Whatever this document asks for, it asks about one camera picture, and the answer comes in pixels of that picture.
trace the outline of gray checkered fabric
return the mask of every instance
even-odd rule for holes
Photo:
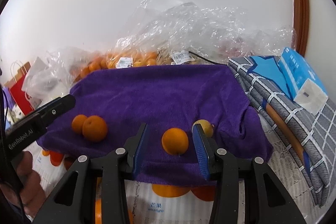
[[[313,116],[291,101],[271,80],[247,70],[254,62],[249,57],[232,58],[228,66],[250,99],[251,104],[266,119],[298,164],[315,204],[323,206],[336,184],[336,105],[329,99]],[[310,157],[310,176],[289,141],[263,109],[268,102],[284,120]]]

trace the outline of screw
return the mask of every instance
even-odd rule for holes
[[[263,163],[264,163],[263,158],[260,158],[260,157],[256,157],[256,158],[254,159],[254,161],[255,161],[256,163],[258,163],[258,164],[263,164]]]
[[[116,151],[117,155],[122,155],[123,153],[126,152],[125,148],[118,148]]]
[[[218,148],[217,153],[220,155],[226,155],[226,150],[224,148]]]
[[[87,156],[85,156],[85,155],[81,155],[81,156],[78,157],[79,162],[85,162],[86,160],[87,160]]]

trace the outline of plastic wrap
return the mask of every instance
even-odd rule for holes
[[[22,85],[22,90],[29,96],[45,99],[53,94],[58,88],[60,95],[69,92],[73,83],[89,74],[89,66],[94,62],[96,69],[100,69],[100,62],[103,59],[100,52],[86,52],[75,47],[59,49],[47,53],[45,64],[37,58],[28,71]]]
[[[230,57],[280,55],[295,40],[290,26],[246,32],[240,9],[200,9],[188,2],[159,12],[148,8],[152,1],[144,0],[129,19],[125,26],[129,31],[110,51],[108,68],[204,63],[195,56],[188,58],[189,51],[217,63]],[[176,62],[181,51],[185,62]]]

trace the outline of barcode label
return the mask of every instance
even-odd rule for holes
[[[130,68],[133,63],[132,57],[121,57],[116,65],[117,69]]]
[[[175,52],[171,55],[176,65],[181,65],[188,61],[194,61],[195,59],[187,51]]]

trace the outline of black cable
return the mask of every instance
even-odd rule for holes
[[[10,164],[7,159],[7,143],[6,143],[6,135],[5,135],[5,130],[6,130],[6,123],[5,120],[7,119],[7,113],[8,113],[8,99],[5,94],[5,92],[1,89],[1,96],[0,96],[0,135],[1,135],[1,143],[2,143],[2,150],[4,154],[4,160],[6,162],[6,165]],[[4,100],[6,100],[6,114],[5,114],[5,106],[4,106]],[[20,211],[21,211],[21,216],[22,216],[22,223],[25,223],[25,209],[22,203],[22,199],[20,197],[20,193],[18,193],[17,190],[15,190],[8,182],[5,182],[5,184],[12,189],[12,191],[15,193],[17,201],[20,205]]]
[[[225,66],[227,66],[226,64],[217,63],[217,62],[211,61],[211,60],[209,60],[209,59],[206,59],[206,58],[204,58],[203,56],[200,56],[200,55],[198,55],[198,54],[196,54],[196,53],[194,53],[194,52],[189,51],[189,53],[191,53],[191,54],[197,56],[198,58],[201,58],[201,59],[203,59],[203,60],[205,60],[205,61],[207,61],[207,62],[209,62],[209,63],[211,63],[211,64],[214,64],[214,65],[225,65]]]

